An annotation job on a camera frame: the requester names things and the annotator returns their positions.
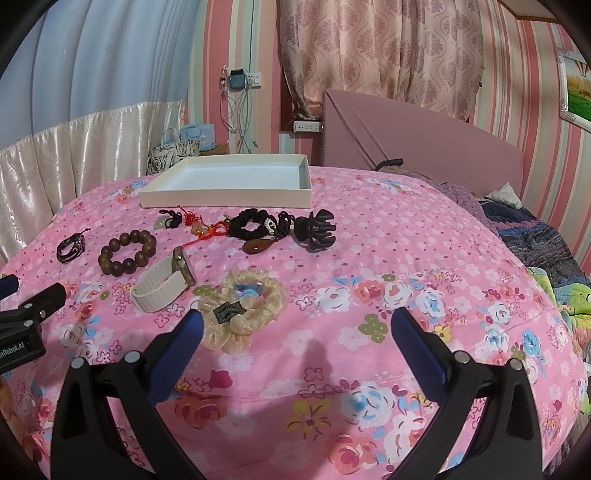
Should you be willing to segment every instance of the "white tray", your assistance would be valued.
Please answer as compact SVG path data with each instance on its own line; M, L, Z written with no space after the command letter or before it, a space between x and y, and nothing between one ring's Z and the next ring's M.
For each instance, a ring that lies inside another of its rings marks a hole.
M143 208L311 208L305 155L250 154L188 157L139 192Z

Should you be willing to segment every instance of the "screw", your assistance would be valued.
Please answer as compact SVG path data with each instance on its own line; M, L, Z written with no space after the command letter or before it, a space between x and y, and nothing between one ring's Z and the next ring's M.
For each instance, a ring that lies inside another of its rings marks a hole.
M72 360L72 363L70 365L72 366L72 368L78 370L84 365L84 363L85 360L81 356L77 356L74 360Z
M139 353L137 350L132 350L127 352L124 358L127 363L134 364L140 359L141 356L141 353Z
M512 358L509 361L509 365L511 366L511 368L513 370L517 370L517 371L519 371L519 370L521 370L523 368L523 364L521 363L521 361L518 360L518 359L516 359L516 358Z
M470 355L462 350L457 351L453 354L453 357L456 359L456 362L466 365L470 361Z

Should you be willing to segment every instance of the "striped wallpaper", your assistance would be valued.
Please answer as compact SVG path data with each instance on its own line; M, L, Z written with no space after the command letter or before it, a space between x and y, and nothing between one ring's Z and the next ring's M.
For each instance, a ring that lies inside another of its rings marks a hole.
M251 90L253 109L249 134L258 144L253 150L304 153L313 160L317 157L312 155L313 151L317 152L320 147L319 135L280 132L278 49L275 0L201 1L191 59L189 121L215 124L217 143L229 141L230 152L236 152L237 135L228 134L220 115L222 67L261 72L262 88ZM224 105L223 110L227 116L228 106Z
M524 205L560 230L583 270L591 273L591 134L560 120L555 48L573 50L555 24L516 20L496 0L480 0L485 74L472 122L524 152ZM281 65L274 0L203 0L189 87L188 120L214 123L218 143L229 141L220 116L224 65L262 73L252 91L249 134L260 152L305 153L317 161L319 135L280 132ZM225 115L227 105L223 106Z
M556 227L591 273L591 134L559 116L556 48L575 50L561 26L519 21L481 0L485 74L473 123L524 152L526 208Z

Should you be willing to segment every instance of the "bed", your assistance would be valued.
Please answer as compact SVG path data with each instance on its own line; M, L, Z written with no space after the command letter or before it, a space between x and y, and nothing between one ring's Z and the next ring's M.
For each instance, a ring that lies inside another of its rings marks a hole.
M388 334L398 306L453 351L493 364L522 358L540 412L544 464L551 461L576 418L586 377L560 312L525 267L470 213L421 180L331 167L312 167L311 177L314 210L336 217L331 249L309 254L287 238L249 257L231 238L194 244L188 253L198 286L154 314L135 310L129 298L140 271L117 279L96 264L100 248L130 225L155 233L154 260L191 239L188 229L154 230L160 214L141 209L137 199L151 177L109 183L71 202L10 260L2 273L16 273L22 286L2 308L55 281L68 292L65 307L43 325L45 357L6 375L47 474L56 401L71 359L101 364L142 350L229 270L247 268L281 279L286 309L247 353L199 348L158 406L208 478L375 479L393 471L437 409ZM237 209L198 212L210 222ZM57 243L85 227L86 253L57 263ZM145 465L114 407L130 457ZM461 460L482 407L473 406L446 468Z
M402 167L389 171L421 179L442 192L531 267L530 274L560 309L577 354L591 360L591 282L560 233L525 208L481 198L506 182L521 191L520 150L426 109L357 93L328 90L323 115L323 165L373 170L386 159L403 158ZM548 473L558 467L587 423L579 414Z

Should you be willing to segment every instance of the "pink curtain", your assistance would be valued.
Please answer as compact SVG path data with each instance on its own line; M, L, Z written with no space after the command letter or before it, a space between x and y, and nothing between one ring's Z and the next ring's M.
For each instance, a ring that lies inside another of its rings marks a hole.
M483 72L478 0L280 0L282 63L296 114L328 88L466 120Z

